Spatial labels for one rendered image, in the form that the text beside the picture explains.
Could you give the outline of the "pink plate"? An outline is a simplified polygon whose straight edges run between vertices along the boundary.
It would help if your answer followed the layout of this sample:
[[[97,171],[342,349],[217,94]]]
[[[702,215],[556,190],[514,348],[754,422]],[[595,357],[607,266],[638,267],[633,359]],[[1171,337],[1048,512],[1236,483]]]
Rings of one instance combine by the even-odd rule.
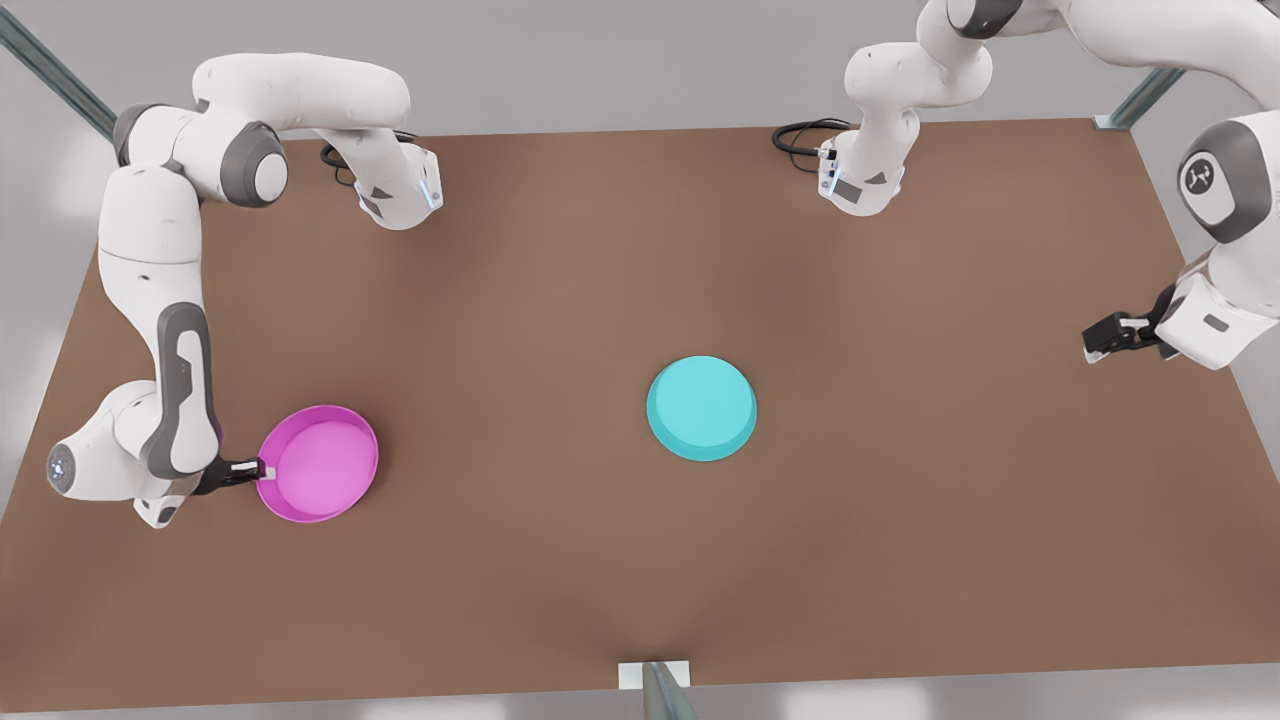
[[[379,443],[358,413],[335,405],[305,407],[279,421],[259,457],[275,480],[253,483],[265,507],[296,523],[320,523],[352,509],[378,473]]]

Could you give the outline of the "blue plate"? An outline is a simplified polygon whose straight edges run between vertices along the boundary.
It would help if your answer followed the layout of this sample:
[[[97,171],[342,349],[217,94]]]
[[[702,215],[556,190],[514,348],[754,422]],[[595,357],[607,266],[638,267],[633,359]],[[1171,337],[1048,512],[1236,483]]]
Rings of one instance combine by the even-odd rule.
[[[740,451],[758,421],[756,393],[742,372],[721,357],[681,357],[664,366],[646,392],[646,420],[658,442],[694,462]]]

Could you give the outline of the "silver frame post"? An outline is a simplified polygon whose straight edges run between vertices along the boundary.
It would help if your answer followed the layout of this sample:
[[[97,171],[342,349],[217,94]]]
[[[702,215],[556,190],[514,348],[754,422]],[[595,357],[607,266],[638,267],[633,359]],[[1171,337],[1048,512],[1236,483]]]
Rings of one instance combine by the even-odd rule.
[[[1153,68],[1111,113],[1093,115],[1094,128],[1130,131],[1185,73],[1180,68]]]
[[[618,688],[643,693],[644,720],[700,720],[686,689],[691,685],[687,660],[622,662]]]
[[[3,4],[0,4],[0,46],[4,46],[92,129],[108,142],[113,141],[115,111]]]

